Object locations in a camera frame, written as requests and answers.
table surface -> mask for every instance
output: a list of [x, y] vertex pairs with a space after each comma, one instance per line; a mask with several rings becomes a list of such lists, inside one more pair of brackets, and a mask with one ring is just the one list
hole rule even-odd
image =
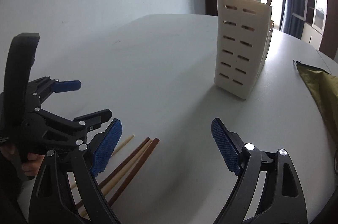
[[[38, 48], [32, 79], [50, 75], [82, 82], [79, 91], [53, 94], [44, 109], [73, 119], [109, 108], [122, 122], [121, 141], [135, 135], [98, 175], [98, 182], [146, 137], [160, 139], [112, 207], [122, 223], [213, 223], [236, 182], [211, 135], [216, 117], [260, 150], [289, 152], [309, 221], [333, 193], [334, 144], [293, 60], [329, 68], [334, 75], [338, 65], [303, 41], [274, 30], [265, 66], [243, 101], [213, 83], [216, 46], [216, 17], [165, 14], [135, 20], [49, 65], [39, 65]], [[247, 217], [255, 213], [263, 184], [261, 173]], [[31, 188], [32, 182], [26, 183], [19, 198], [25, 215]]]

silver rivet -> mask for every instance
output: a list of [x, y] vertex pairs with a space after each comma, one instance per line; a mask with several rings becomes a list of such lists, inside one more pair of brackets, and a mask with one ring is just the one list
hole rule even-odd
[[88, 148], [87, 144], [81, 144], [81, 145], [79, 146], [79, 150], [80, 150], [80, 151], [84, 151], [84, 150], [86, 150], [87, 148]]
[[255, 146], [251, 143], [246, 143], [245, 148], [249, 151], [252, 151], [255, 149]]
[[286, 150], [284, 150], [284, 149], [280, 149], [280, 150], [279, 150], [279, 153], [280, 153], [281, 155], [287, 155], [287, 154], [288, 154], [288, 152], [287, 152]]
[[47, 152], [47, 156], [52, 156], [52, 155], [54, 155], [54, 151], [53, 151], [53, 150], [49, 150], [49, 151]]

finger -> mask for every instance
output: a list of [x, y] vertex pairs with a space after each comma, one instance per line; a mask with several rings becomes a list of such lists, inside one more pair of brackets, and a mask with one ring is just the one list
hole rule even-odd
[[6, 148], [5, 148], [5, 146], [1, 146], [1, 147], [0, 147], [0, 151], [1, 151], [2, 155], [4, 156], [4, 158], [6, 158], [7, 160], [10, 159], [9, 154], [8, 154], [8, 152], [7, 152]]
[[21, 165], [21, 169], [23, 171], [35, 171], [39, 170], [41, 166], [41, 162], [39, 160], [34, 160], [30, 162], [25, 162]]
[[13, 144], [8, 144], [5, 146], [6, 151], [9, 154], [14, 154], [15, 153], [15, 146]]
[[24, 172], [25, 176], [36, 176], [38, 175], [38, 170], [36, 171], [29, 171], [29, 172]]
[[35, 153], [28, 153], [27, 154], [27, 159], [28, 160], [37, 160], [38, 159], [38, 155]]
[[41, 162], [45, 158], [45, 156], [42, 154], [35, 154], [35, 155], [37, 156], [37, 160], [40, 160]]

textured blue pad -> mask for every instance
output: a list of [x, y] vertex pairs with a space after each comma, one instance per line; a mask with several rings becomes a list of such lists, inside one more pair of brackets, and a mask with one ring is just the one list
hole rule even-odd
[[81, 82], [79, 80], [62, 81], [62, 82], [55, 82], [52, 86], [50, 86], [50, 91], [53, 91], [53, 92], [77, 91], [80, 88], [81, 88]]
[[116, 120], [106, 134], [96, 151], [93, 153], [93, 165], [90, 169], [92, 175], [96, 177], [106, 168], [110, 156], [112, 155], [120, 137], [122, 135], [122, 124], [120, 120]]
[[226, 131], [220, 126], [218, 121], [214, 119], [211, 123], [211, 134], [218, 146], [219, 151], [229, 169], [236, 175], [241, 173], [241, 167], [239, 165], [239, 154], [234, 147], [232, 141], [229, 139]]

white utensil holder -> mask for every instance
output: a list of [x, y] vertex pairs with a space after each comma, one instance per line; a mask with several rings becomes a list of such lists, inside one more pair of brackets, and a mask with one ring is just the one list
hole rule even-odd
[[246, 99], [269, 51], [272, 7], [254, 0], [217, 0], [215, 84]]

